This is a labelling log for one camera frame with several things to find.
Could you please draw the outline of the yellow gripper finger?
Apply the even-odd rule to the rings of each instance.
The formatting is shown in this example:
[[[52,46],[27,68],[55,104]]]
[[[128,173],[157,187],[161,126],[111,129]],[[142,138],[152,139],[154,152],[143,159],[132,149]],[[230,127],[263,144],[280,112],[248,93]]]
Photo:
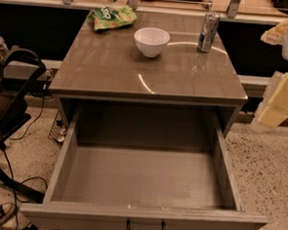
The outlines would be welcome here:
[[[276,71],[268,81],[264,99],[258,105],[251,127],[256,132],[268,132],[288,118],[288,72]]]
[[[288,19],[266,30],[260,40],[268,45],[284,45],[288,33]]]

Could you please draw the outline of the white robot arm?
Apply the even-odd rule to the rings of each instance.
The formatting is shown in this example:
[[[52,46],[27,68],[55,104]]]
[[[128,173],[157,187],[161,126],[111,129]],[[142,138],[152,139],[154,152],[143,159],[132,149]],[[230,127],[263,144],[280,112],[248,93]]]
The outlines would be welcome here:
[[[288,19],[265,31],[262,41],[269,45],[282,46],[282,56],[288,61]],[[279,80],[270,79],[264,93],[264,100],[258,105],[251,127],[256,132],[268,132],[288,118],[288,72]]]

